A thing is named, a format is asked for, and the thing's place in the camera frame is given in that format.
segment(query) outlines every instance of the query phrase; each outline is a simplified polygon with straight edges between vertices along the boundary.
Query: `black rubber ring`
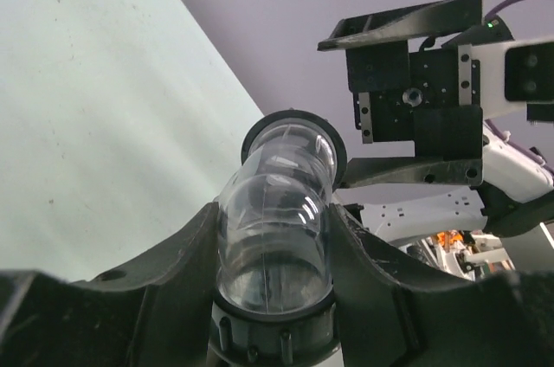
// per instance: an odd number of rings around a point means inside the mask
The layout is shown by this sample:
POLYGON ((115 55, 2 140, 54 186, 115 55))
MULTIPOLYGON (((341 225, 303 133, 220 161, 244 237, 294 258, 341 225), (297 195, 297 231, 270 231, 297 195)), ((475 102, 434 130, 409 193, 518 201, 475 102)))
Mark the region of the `black rubber ring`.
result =
POLYGON ((266 325, 278 325, 289 322, 299 322, 302 319, 309 319, 312 316, 327 311, 335 303, 335 292, 333 289, 317 304, 300 309, 298 311, 290 313, 279 313, 266 315, 265 313, 257 313, 246 311, 238 306, 231 304, 227 301, 221 293, 216 290, 214 292, 214 303, 220 307, 223 311, 237 317, 238 319, 246 321, 255 321, 260 324, 266 325))
POLYGON ((332 190, 334 191, 340 185, 343 176, 346 172, 346 164, 348 157, 346 155, 345 142, 338 134, 337 130, 325 119, 320 118, 317 114, 305 112, 303 110, 281 110, 279 112, 271 113, 263 119, 260 119, 244 138, 241 148, 241 161, 244 162, 248 158, 248 153, 250 152, 250 146, 256 139, 256 137, 263 131, 266 127, 272 123, 282 120, 282 119, 303 119, 314 123, 316 126, 319 126, 331 139, 331 143, 335 148, 337 153, 337 171, 335 173, 335 180, 332 184, 332 190))

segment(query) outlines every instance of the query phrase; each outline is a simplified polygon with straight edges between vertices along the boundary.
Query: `orange component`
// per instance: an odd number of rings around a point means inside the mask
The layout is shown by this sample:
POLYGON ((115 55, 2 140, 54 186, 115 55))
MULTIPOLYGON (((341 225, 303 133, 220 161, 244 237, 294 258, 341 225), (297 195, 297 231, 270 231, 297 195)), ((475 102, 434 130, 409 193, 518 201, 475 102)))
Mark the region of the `orange component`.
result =
POLYGON ((442 232, 436 235, 437 241, 441 246, 446 247, 446 237, 448 237, 448 246, 451 246, 454 244, 455 241, 463 241, 463 237, 458 233, 457 231, 449 231, 450 235, 446 235, 447 232, 442 232))

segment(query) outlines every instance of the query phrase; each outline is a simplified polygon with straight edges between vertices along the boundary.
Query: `ceiling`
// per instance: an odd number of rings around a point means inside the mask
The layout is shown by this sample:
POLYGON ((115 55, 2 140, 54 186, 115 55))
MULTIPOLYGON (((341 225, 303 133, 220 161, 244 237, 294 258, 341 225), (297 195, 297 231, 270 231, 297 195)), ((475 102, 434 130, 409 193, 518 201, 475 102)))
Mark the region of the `ceiling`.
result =
MULTIPOLYGON (((410 143, 362 145, 353 125, 345 55, 318 53, 317 43, 343 17, 435 0, 183 0, 264 113, 295 107, 328 119, 350 157, 406 156, 410 143)), ((484 0, 485 10, 502 0, 484 0)), ((554 35, 554 2, 520 3, 502 12, 517 38, 554 35)), ((531 126, 525 113, 498 119, 514 140, 554 160, 552 126, 531 126)), ((382 203, 432 195, 444 187, 376 185, 342 192, 346 201, 382 203)))

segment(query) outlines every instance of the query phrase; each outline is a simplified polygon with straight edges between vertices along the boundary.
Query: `screw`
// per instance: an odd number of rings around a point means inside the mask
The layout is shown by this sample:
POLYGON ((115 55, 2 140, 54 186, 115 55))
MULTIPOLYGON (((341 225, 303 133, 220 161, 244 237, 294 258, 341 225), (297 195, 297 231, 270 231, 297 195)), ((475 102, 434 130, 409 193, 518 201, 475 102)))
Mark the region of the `screw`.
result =
POLYGON ((533 68, 533 67, 536 67, 537 66, 537 63, 538 63, 538 58, 536 55, 534 54, 531 54, 527 57, 527 60, 525 61, 525 64, 527 65, 527 67, 529 68, 533 68))
POLYGON ((533 80, 526 81, 523 89, 526 93, 535 93, 537 91, 537 83, 533 80))

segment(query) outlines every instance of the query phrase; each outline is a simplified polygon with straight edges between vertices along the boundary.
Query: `clear plastic pipe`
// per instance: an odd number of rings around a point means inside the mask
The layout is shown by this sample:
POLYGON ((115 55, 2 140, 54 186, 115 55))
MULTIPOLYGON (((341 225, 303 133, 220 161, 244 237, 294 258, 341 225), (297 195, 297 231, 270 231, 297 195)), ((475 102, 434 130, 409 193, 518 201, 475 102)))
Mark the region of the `clear plastic pipe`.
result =
POLYGON ((277 120, 255 137, 219 197, 217 286, 229 303, 285 314, 331 291, 326 213, 337 165, 332 139, 310 120, 277 120))

